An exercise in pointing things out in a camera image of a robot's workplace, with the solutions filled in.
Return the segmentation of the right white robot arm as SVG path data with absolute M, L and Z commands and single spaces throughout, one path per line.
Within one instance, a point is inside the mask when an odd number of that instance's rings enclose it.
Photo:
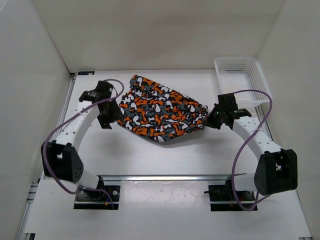
M 254 121 L 251 113 L 238 107 L 234 93 L 221 94 L 218 103 L 205 120 L 213 129 L 228 126 L 239 135 L 257 158 L 254 173 L 235 174 L 231 169 L 224 193 L 230 200 L 238 199 L 243 191 L 257 192 L 262 196 L 295 190 L 298 187 L 298 157 L 292 149 L 284 149 L 272 141 Z

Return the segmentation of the orange camouflage shorts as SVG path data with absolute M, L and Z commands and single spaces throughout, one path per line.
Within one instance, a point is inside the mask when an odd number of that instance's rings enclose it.
M 134 75 L 122 96 L 117 123 L 156 142 L 203 130 L 208 107 L 193 98 L 148 78 Z

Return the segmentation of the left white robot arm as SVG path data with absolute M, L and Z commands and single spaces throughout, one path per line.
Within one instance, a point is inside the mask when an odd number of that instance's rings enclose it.
M 78 151 L 94 120 L 102 129 L 111 129 L 111 124 L 121 118 L 116 99 L 122 93 L 116 91 L 113 82 L 114 79 L 100 80 L 94 89 L 84 91 L 73 116 L 57 126 L 41 146 L 44 174 L 71 195 L 76 191 L 68 189 L 64 181 L 87 191 L 93 200 L 100 200 L 105 194 L 102 178 L 85 169 Z

